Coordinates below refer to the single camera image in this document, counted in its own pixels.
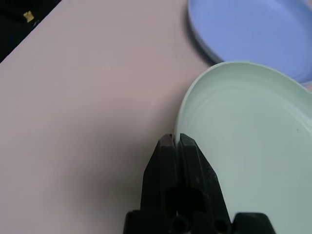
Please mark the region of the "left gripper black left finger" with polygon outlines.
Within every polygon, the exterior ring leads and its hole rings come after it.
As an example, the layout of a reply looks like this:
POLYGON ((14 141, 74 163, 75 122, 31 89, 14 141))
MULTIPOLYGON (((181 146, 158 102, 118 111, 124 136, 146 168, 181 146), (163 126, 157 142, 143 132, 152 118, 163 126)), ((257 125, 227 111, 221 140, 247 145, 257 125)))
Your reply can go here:
POLYGON ((171 134, 165 134, 158 140, 145 168, 140 208, 176 215, 176 149, 171 134))

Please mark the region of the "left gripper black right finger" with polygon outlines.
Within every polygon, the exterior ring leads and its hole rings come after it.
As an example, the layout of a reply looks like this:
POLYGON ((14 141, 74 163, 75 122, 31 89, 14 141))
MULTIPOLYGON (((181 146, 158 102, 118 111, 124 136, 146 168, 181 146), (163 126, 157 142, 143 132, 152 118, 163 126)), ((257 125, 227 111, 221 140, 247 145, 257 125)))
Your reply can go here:
POLYGON ((196 141, 186 134, 180 134, 179 163, 182 213, 192 217, 195 213, 202 212, 210 219, 228 219, 217 175, 196 141))

